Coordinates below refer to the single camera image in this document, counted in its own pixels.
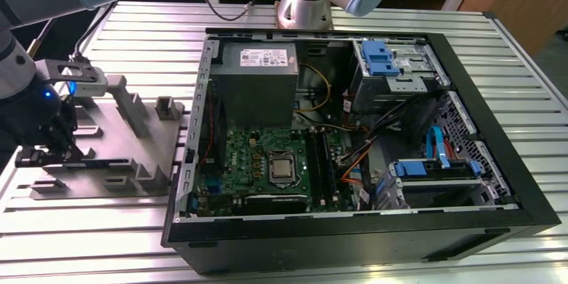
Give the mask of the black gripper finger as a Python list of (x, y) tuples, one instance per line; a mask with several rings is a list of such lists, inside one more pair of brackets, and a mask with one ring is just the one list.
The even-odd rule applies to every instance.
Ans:
[(60, 107), (58, 111), (58, 144), (63, 150), (66, 161), (80, 160), (84, 156), (76, 146), (75, 131), (78, 130), (76, 105), (74, 96), (60, 96)]
[(60, 155), (30, 146), (24, 146), (16, 154), (15, 166), (18, 168), (40, 168), (59, 163)]

